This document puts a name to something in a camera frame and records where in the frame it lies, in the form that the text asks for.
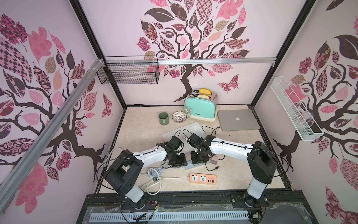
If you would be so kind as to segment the pink charger plug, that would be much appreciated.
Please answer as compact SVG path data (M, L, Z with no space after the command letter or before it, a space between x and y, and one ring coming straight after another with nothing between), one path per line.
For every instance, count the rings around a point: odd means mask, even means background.
M213 165L216 165L218 163L218 157L217 156L213 156L211 159L210 159L210 163L213 164Z

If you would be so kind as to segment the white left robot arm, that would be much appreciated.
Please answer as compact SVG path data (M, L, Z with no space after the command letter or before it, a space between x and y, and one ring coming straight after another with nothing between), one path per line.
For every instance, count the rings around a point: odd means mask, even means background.
M120 197L130 199L135 208L142 208L148 198L148 194L136 184L142 169L162 161L167 161L170 167L186 166L183 148L183 141L173 136L169 141L158 143L144 152L132 153L126 149L113 160L104 173L104 179Z

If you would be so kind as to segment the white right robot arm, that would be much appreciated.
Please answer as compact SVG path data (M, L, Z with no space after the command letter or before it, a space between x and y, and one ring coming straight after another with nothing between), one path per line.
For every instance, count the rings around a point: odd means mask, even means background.
M187 143L194 148L191 152L193 164L206 163L214 155L225 155L246 162L251 170L252 179L244 194L244 203L254 208L260 203L260 198L266 187L272 183L278 162L263 142L242 144L222 140L214 135L205 138L191 134Z

